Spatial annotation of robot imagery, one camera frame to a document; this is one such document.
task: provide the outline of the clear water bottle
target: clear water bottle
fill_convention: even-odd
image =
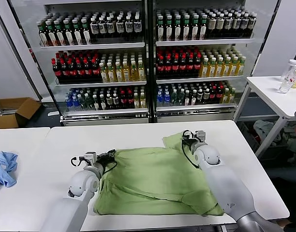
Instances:
[[[157,95],[157,107],[163,106],[163,96],[162,93],[159,91]]]
[[[69,111],[74,111],[73,101],[68,96],[65,96],[65,103]]]
[[[287,93],[291,89],[295,81],[296,81],[296,65],[293,66],[292,69],[287,73],[277,92]]]
[[[283,71],[283,73],[281,74],[281,77],[280,77],[280,79],[281,79],[281,81],[283,81],[284,80],[284,78],[286,77],[286,75],[287,75],[287,73],[292,69],[292,67],[293,66],[295,66],[296,65],[296,59],[290,59],[289,61],[288,61],[288,66],[287,66],[287,68]]]
[[[169,95],[169,92],[166,91],[164,95],[164,106],[169,106],[171,102],[171,96]]]
[[[73,106],[75,111],[81,111],[81,107],[76,96],[73,96]]]

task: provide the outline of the cardboard box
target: cardboard box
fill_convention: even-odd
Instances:
[[[0,99],[0,108],[17,109],[13,115],[0,116],[0,129],[23,127],[40,106],[32,98]]]

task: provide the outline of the blue cloth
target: blue cloth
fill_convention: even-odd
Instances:
[[[8,174],[17,168],[17,157],[18,155],[14,153],[0,151],[0,184],[6,187],[11,187],[17,183],[17,181]]]

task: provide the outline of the display refrigerator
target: display refrigerator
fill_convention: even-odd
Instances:
[[[98,125],[232,119],[278,5],[7,0],[0,15],[61,123]]]

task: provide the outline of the refrigerator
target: refrigerator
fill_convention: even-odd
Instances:
[[[221,0],[196,2],[193,0],[185,0],[183,2],[178,0],[170,2],[164,0],[7,0],[0,1],[0,16],[38,92],[43,98],[52,98],[56,104],[61,123],[64,125],[153,123],[232,119],[239,102],[240,93],[244,90],[246,77],[252,75],[256,67],[259,54],[263,50],[279,4],[280,1],[278,0],[269,2],[260,0],[228,0],[226,2]],[[172,31],[174,31],[175,11],[179,12],[181,17],[184,16],[183,13],[186,11],[193,19],[192,11],[204,11],[205,9],[213,11],[214,8],[216,8],[216,11],[219,11],[221,8],[223,10],[231,8],[235,11],[248,11],[250,14],[252,12],[256,13],[256,24],[252,35],[250,37],[231,38],[212,36],[211,38],[207,37],[204,39],[197,37],[191,39],[190,36],[186,40],[182,38],[177,41],[173,38],[170,38],[168,41],[166,39],[159,40],[157,14],[161,13],[164,16],[163,26],[166,28],[165,18],[166,13],[169,12],[173,16]],[[40,28],[38,26],[46,28],[46,21],[48,20],[51,20],[53,29],[55,29],[54,21],[59,19],[59,17],[62,17],[60,24],[62,27],[65,27],[63,21],[66,18],[68,18],[71,24],[74,18],[81,15],[77,19],[77,22],[79,21],[80,23],[82,18],[88,14],[90,14],[89,17],[94,14],[99,17],[103,12],[106,12],[104,14],[105,19],[110,16],[109,13],[113,13],[115,24],[118,22],[117,16],[123,12],[124,17],[122,17],[122,21],[125,32],[127,29],[126,23],[128,22],[125,16],[130,12],[133,34],[119,34],[116,25],[114,35],[107,32],[106,35],[94,37],[94,34],[91,34],[91,20],[88,18],[88,30],[90,30],[91,36],[90,43],[85,41],[85,35],[82,31],[80,31],[83,39],[82,44],[76,42],[77,38],[74,34],[74,44],[70,44],[67,36],[64,34],[65,44],[58,42],[56,46],[52,42],[51,44],[45,44],[40,36]],[[135,18],[136,12],[139,13],[139,19]],[[136,34],[134,25],[139,21],[141,23],[141,32]],[[47,36],[46,38],[48,41],[51,41],[50,37]],[[200,77],[196,70],[188,74],[184,72],[174,74],[173,70],[169,73],[160,73],[158,71],[157,66],[160,60],[158,59],[160,58],[158,53],[160,51],[165,51],[166,53],[166,51],[172,51],[173,48],[175,50],[194,50],[195,47],[197,50],[202,51],[216,49],[220,53],[228,49],[231,50],[234,47],[235,50],[246,57],[243,73],[240,75]],[[135,67],[137,68],[138,77],[124,78],[123,81],[119,81],[117,75],[117,70],[119,71],[119,69],[115,66],[115,59],[118,57],[116,55],[119,54],[118,58],[121,59],[120,64],[123,69],[122,57],[125,53],[128,54],[127,66],[130,76],[132,75],[131,58],[132,55],[135,56]],[[59,75],[59,73],[53,70],[53,58],[56,63],[57,58],[59,60],[64,58],[64,63],[67,63],[68,58],[71,57],[72,62],[76,66],[77,58],[84,65],[84,57],[87,57],[88,54],[92,58],[95,58],[97,54],[97,58],[100,60],[104,56],[103,62],[106,62],[104,66],[107,65],[108,58],[113,56],[111,62],[113,64],[113,72],[116,73],[115,78],[111,80],[108,77],[105,82],[100,74],[102,70],[100,70],[97,77],[92,75],[92,77],[87,78],[89,73],[83,76],[78,73],[76,78],[59,79],[59,76],[56,75]],[[142,73],[144,73],[144,78],[140,78],[138,70],[139,57],[143,63]],[[87,59],[91,65],[92,60],[90,58]],[[108,66],[106,67],[106,72],[107,74],[111,72]],[[207,84],[214,82],[213,85],[218,87],[218,85],[224,85],[222,81],[226,81],[224,84],[230,86],[231,89],[236,89],[235,98],[230,103],[219,103],[219,101],[213,100],[208,102],[199,101],[192,104],[192,98],[190,98],[189,104],[185,104],[185,102],[178,103],[178,101],[168,104],[164,101],[165,85],[169,85],[169,94],[171,95],[173,85],[178,89],[178,84],[190,87],[190,84],[199,86],[203,82]],[[157,99],[159,86],[162,88],[163,102],[161,103]],[[74,103],[72,107],[68,106],[66,96],[73,94],[78,99],[76,90],[83,90],[83,94],[90,90],[89,97],[92,99],[93,92],[96,91],[98,106],[93,108],[93,104],[90,104],[92,105],[90,107],[81,107],[82,105],[80,105],[79,109],[74,108]],[[100,99],[101,91],[103,91],[104,96],[104,108],[102,108],[102,100]],[[110,94],[109,99],[106,98],[107,91]],[[115,93],[118,97],[117,105],[111,104],[114,101],[114,91],[116,91]]]

